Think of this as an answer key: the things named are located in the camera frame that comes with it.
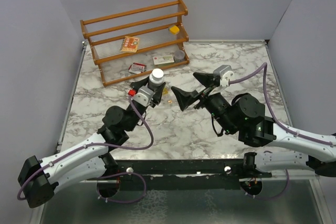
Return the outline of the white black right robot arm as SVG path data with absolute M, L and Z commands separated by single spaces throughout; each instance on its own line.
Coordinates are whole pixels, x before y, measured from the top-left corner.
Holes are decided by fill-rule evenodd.
M 306 169 L 317 175 L 335 177 L 335 135 L 319 135 L 289 127 L 266 116 L 269 103 L 262 104 L 249 93 L 239 94 L 228 102 L 216 88 L 226 88 L 235 81 L 233 71 L 195 72 L 193 76 L 205 87 L 197 92 L 172 87 L 180 109 L 190 105 L 205 108 L 212 122 L 221 126 L 218 137 L 238 134 L 239 141 L 250 147 L 274 146 L 288 149 L 287 153 L 246 153 L 241 171 L 246 177 L 277 169 Z

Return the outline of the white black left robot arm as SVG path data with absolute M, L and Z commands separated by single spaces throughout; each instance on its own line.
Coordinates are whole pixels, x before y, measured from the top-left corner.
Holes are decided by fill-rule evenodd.
M 126 109 L 116 105 L 109 107 L 102 119 L 103 126 L 89 138 L 64 152 L 42 159 L 36 156 L 26 159 L 18 177 L 17 199 L 36 208 L 74 183 L 132 175 L 132 170 L 121 171 L 110 152 L 117 148 L 126 149 L 127 133 L 136 126 L 149 127 L 144 115 L 148 107 L 160 104 L 165 82 L 163 77 L 151 74 L 131 83 L 130 87 L 129 106 Z

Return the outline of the white pill bottle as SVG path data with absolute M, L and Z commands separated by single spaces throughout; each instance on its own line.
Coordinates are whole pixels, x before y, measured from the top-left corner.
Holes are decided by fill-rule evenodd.
M 149 75 L 148 88 L 155 91 L 164 82 L 163 70 L 156 68 L 153 69 Z

